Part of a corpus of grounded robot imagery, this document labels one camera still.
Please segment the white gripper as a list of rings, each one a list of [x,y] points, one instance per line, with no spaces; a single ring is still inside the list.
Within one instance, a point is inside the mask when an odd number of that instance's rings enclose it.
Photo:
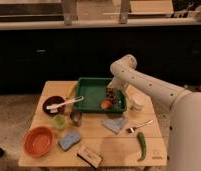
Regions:
[[[114,77],[112,81],[109,83],[109,87],[116,88],[121,90],[122,92],[125,92],[126,89],[128,88],[128,84],[125,81]]]

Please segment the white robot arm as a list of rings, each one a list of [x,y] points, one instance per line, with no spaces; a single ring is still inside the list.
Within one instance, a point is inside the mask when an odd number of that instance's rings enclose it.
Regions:
[[[110,65],[112,85],[134,86],[171,111],[167,171],[201,171],[201,92],[193,92],[136,70],[137,60],[127,54]]]

